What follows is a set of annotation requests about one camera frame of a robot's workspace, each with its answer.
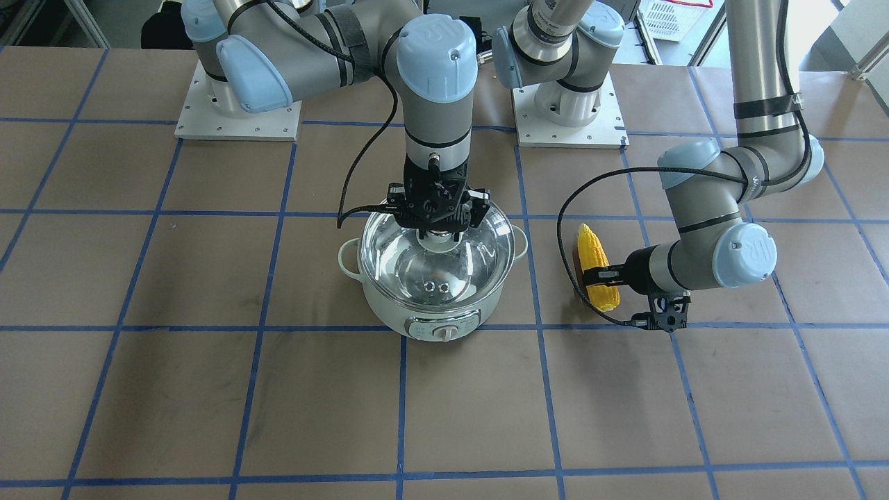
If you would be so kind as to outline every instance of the white plastic crate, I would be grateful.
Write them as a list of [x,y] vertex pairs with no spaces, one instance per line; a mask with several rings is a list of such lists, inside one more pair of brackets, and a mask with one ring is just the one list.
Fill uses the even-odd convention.
[[694,23],[713,8],[713,0],[683,2],[680,0],[648,0],[642,5],[645,25],[654,38],[681,42]]

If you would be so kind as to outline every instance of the blue plastic cover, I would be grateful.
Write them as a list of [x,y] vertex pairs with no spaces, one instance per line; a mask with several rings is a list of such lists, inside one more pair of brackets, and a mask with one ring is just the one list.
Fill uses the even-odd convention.
[[181,13],[185,32],[192,42],[209,42],[225,34],[225,25],[213,0],[185,0]]
[[594,42],[616,49],[623,40],[623,18],[613,8],[594,2],[578,23],[581,33]]
[[518,71],[516,52],[509,42],[509,32],[505,26],[497,28],[491,42],[494,53],[494,69],[497,70],[497,79],[508,89],[522,87],[522,74]]
[[450,16],[416,17],[401,30],[396,62],[404,83],[423,99],[459,101],[476,85],[476,38]]
[[818,142],[818,138],[814,135],[809,135],[809,142],[812,145],[812,161],[809,163],[809,169],[805,171],[805,175],[798,185],[805,184],[814,179],[816,175],[821,173],[821,169],[824,167],[824,148],[821,147],[821,143]]
[[769,277],[778,263],[778,248],[759,224],[729,228],[713,253],[713,276],[726,288],[752,285]]
[[244,111],[261,113],[293,104],[281,73],[250,40],[229,36],[216,44],[216,54]]
[[[710,165],[710,162],[717,159],[720,151],[719,143],[713,138],[687,142],[662,154],[658,158],[658,166],[703,170]],[[675,188],[688,181],[692,175],[692,173],[661,172],[661,187],[665,190]]]

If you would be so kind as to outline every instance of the cooking pot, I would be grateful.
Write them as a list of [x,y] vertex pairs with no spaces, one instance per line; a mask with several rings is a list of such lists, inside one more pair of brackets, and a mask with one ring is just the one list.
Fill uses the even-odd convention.
[[[515,254],[521,235],[524,249]],[[357,247],[358,272],[342,256]],[[373,312],[401,335],[448,342],[484,323],[500,300],[515,260],[525,256],[528,238],[494,204],[477,228],[455,241],[452,233],[427,233],[399,226],[391,214],[372,214],[361,238],[347,241],[337,255],[342,272],[362,284]]]

